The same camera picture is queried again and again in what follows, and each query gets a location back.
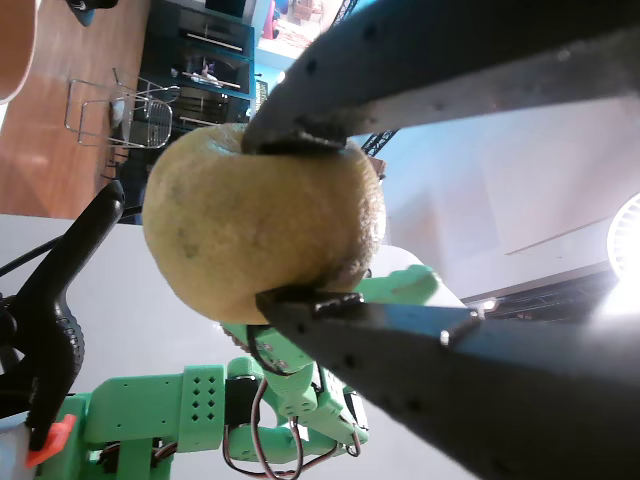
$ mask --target lemon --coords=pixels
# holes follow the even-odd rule
[[[244,125],[199,128],[151,172],[142,211],[169,285],[202,315],[266,323],[255,294],[308,285],[351,291],[384,235],[378,178],[355,145],[337,153],[245,155]]]

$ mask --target hole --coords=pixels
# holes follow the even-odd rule
[[[347,368],[356,368],[356,359],[353,358],[353,355],[345,355],[344,364]]]
[[[318,62],[316,62],[315,60],[309,60],[309,63],[307,63],[305,70],[309,75],[313,75],[316,71],[316,68],[318,68]]]
[[[378,34],[378,29],[376,28],[375,25],[367,25],[364,29],[362,36],[364,37],[365,40],[373,40],[374,38],[376,38],[377,34]]]
[[[412,412],[419,412],[422,410],[422,403],[417,398],[413,398],[407,402],[407,408]]]

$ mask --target cable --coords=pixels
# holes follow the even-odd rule
[[[139,215],[140,212],[142,212],[142,205],[125,208],[124,211],[122,212],[122,217],[120,217],[120,220],[127,217],[132,217],[134,215]],[[62,237],[63,236],[60,235],[59,237],[56,237],[53,240],[49,240],[47,243],[43,243],[39,247],[36,247],[33,250],[25,253],[24,255],[19,256],[15,260],[10,261],[5,266],[0,267],[0,277],[5,276],[7,273],[13,272],[16,268],[21,267],[25,263],[30,262],[31,260],[39,257],[43,253],[47,253],[49,250],[51,250],[53,247],[56,246],[56,243],[58,243],[58,241]]]
[[[47,243],[43,243],[39,247],[36,247],[30,252],[27,252],[24,255],[19,256],[15,260],[7,263],[4,267],[0,268],[0,277],[6,275],[9,272],[13,272],[16,268],[21,267],[25,263],[30,262],[43,253],[47,253],[49,250],[56,246],[56,243],[58,243],[58,240],[60,240],[61,238],[62,237],[56,237],[53,240],[49,240]]]
[[[258,325],[247,325],[247,346],[249,347],[249,352],[251,356],[258,362],[258,365],[262,367],[262,370],[265,372],[273,373],[274,375],[278,375],[280,377],[288,377],[293,375],[293,373],[283,372],[279,368],[272,367],[267,362],[265,362],[262,355],[258,351],[258,345],[256,343],[256,330],[258,328],[262,328]]]
[[[351,434],[351,438],[353,438],[353,447],[355,449],[354,452],[351,451],[351,446],[347,447],[347,453],[349,455],[351,455],[352,457],[359,457],[360,453],[361,453],[361,448],[360,448],[360,438],[358,438],[358,434],[356,432],[353,432]]]
[[[284,477],[279,477],[273,472],[273,470],[271,470],[271,466],[269,465],[269,462],[267,461],[267,458],[264,454],[262,444],[260,443],[260,436],[258,434],[258,415],[260,414],[260,401],[262,400],[262,397],[264,397],[264,392],[266,390],[267,379],[263,378],[262,382],[260,383],[260,387],[258,387],[256,396],[253,399],[253,404],[251,405],[251,438],[253,439],[253,448],[255,448],[256,450],[258,461],[262,465],[262,468],[264,468],[264,471],[267,474],[267,478],[271,480],[285,480]],[[297,480],[302,473],[304,460],[302,439],[300,438],[300,432],[298,431],[298,417],[293,417],[293,426],[291,428],[291,433],[293,434],[293,439],[296,442],[296,450],[298,451],[298,462],[296,465],[296,470],[289,480]]]
[[[159,448],[157,452],[153,454],[156,461],[161,462],[165,458],[169,458],[171,455],[178,451],[177,442],[169,443],[162,448]]]
[[[329,450],[327,453],[323,453],[319,457],[310,460],[305,463],[302,467],[302,471],[305,472],[309,470],[311,467],[315,467],[319,463],[322,463],[329,458],[333,457],[333,455],[338,451],[340,444],[336,442],[335,446]],[[242,473],[252,478],[269,478],[265,472],[250,472],[249,470],[243,470],[242,468],[238,468],[233,464],[233,460],[231,460],[231,454],[229,452],[229,426],[224,427],[224,437],[222,440],[222,457],[224,458],[225,463],[236,472]],[[295,471],[288,470],[286,472],[278,471],[275,472],[277,475],[293,475]]]

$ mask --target white surface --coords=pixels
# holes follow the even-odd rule
[[[640,191],[636,112],[614,99],[401,130],[378,155],[391,243],[459,298],[606,266],[608,224]]]
[[[63,233],[69,223],[0,215],[0,231],[10,232],[0,240],[0,264]],[[0,291],[15,293],[35,263],[0,279]],[[215,323],[175,297],[137,226],[118,225],[111,232],[71,285],[68,299],[86,340],[85,362],[75,391],[93,389],[114,376],[179,373],[185,365],[227,363],[243,354]],[[302,480],[473,478],[382,411],[370,404],[365,408],[371,440],[363,446],[362,456],[332,459],[303,474]],[[216,451],[178,455],[171,478],[245,477],[230,471]]]

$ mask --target wire chair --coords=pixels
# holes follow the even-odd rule
[[[69,91],[67,94],[67,108],[65,112],[64,125],[68,130],[78,134],[78,144],[82,146],[105,146],[105,147],[122,147],[129,148],[160,148],[166,145],[171,136],[171,124],[173,112],[169,103],[175,101],[180,95],[180,87],[173,85],[170,87],[162,87],[156,83],[141,77],[135,77],[138,84],[143,84],[146,88],[138,90],[124,84],[121,80],[122,75],[118,75],[117,70],[113,69],[115,84],[113,86],[105,86],[86,80],[72,79],[69,82]],[[74,95],[77,95],[79,88],[85,90],[89,87],[94,91],[101,92],[97,96],[100,98],[92,98],[84,100],[81,103],[79,121],[77,125],[71,125]],[[159,97],[169,96],[167,100]],[[122,125],[122,138],[118,138],[111,134],[91,131],[87,127],[87,110],[92,105],[116,105],[123,103],[123,118],[120,122]],[[142,115],[136,116],[135,112],[141,111]],[[136,124],[138,137],[135,141],[131,138],[132,126]]]

